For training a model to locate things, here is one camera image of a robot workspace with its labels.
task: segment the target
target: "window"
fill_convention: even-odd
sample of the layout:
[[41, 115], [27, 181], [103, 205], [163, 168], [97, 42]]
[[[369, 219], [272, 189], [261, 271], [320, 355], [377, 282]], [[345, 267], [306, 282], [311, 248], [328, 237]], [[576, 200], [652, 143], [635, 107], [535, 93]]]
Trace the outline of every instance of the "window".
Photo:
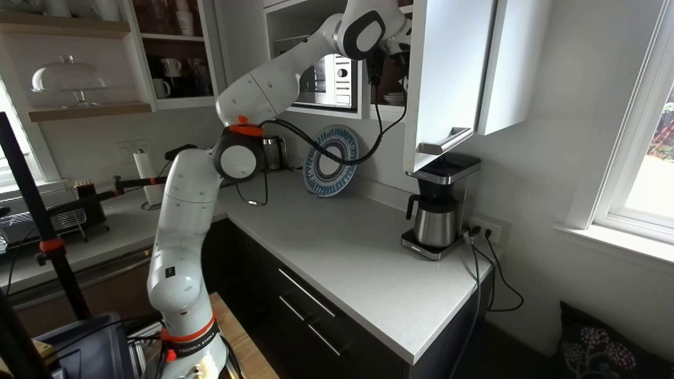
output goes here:
[[595, 226], [674, 244], [674, 4], [666, 2], [625, 111]]
[[[24, 150], [26, 163], [36, 184], [44, 185], [44, 184], [56, 181], [59, 174], [41, 130], [33, 125], [21, 121], [3, 79], [0, 79], [0, 111], [8, 115], [8, 123], [12, 125], [14, 137]], [[14, 177], [7, 164], [4, 152], [0, 150], [0, 194], [8, 194], [14, 189], [17, 189]]]

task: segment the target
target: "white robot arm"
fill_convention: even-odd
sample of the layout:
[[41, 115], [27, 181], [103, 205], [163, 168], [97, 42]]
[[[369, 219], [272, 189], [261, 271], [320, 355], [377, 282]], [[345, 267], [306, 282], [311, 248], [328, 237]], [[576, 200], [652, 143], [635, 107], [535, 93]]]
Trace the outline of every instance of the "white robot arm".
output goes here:
[[201, 248], [212, 222], [222, 181], [251, 180], [261, 160], [257, 125], [274, 121], [298, 100], [298, 79], [320, 56], [342, 53], [365, 60], [383, 40], [409, 38], [410, 25], [397, 0], [350, 0], [343, 15], [279, 60], [239, 79], [217, 100], [225, 125], [214, 150], [176, 157], [160, 209], [147, 294], [163, 314], [169, 347], [165, 378], [219, 378], [228, 346], [217, 333], [201, 270]]

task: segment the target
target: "wooden table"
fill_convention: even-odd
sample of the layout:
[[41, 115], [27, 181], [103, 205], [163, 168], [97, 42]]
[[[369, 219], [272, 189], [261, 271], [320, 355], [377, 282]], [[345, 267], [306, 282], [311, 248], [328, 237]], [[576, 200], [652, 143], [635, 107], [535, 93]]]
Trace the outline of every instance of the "wooden table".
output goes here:
[[257, 350], [249, 333], [240, 327], [228, 304], [217, 292], [210, 292], [210, 306], [217, 327], [229, 341], [246, 379], [279, 379], [267, 359]]

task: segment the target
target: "coffee maker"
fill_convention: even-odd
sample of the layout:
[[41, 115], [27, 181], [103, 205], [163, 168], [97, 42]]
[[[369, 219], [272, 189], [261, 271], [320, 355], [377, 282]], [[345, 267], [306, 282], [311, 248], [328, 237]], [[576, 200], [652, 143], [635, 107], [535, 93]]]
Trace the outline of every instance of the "coffee maker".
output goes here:
[[402, 234], [402, 246], [438, 262], [461, 242], [460, 231], [471, 197], [468, 180], [478, 168], [481, 159], [444, 153], [416, 173], [419, 194], [407, 202], [407, 219], [416, 222], [413, 230]]

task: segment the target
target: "white countertop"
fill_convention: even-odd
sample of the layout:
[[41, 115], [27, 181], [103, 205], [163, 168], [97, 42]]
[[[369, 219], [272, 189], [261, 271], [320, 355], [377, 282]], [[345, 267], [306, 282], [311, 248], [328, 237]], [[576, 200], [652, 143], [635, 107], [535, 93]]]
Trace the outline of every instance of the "white countertop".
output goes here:
[[[143, 210], [142, 202], [142, 192], [107, 200], [109, 231], [67, 244], [71, 267], [77, 271], [151, 246], [159, 210]], [[401, 246], [401, 234], [410, 227], [401, 210], [350, 192], [313, 198], [299, 173], [269, 174], [267, 207], [249, 207], [233, 189], [223, 189], [214, 219], [225, 214], [409, 364], [424, 355], [477, 289], [468, 248], [428, 262]], [[52, 279], [51, 264], [41, 267], [33, 257], [21, 257], [12, 292]]]

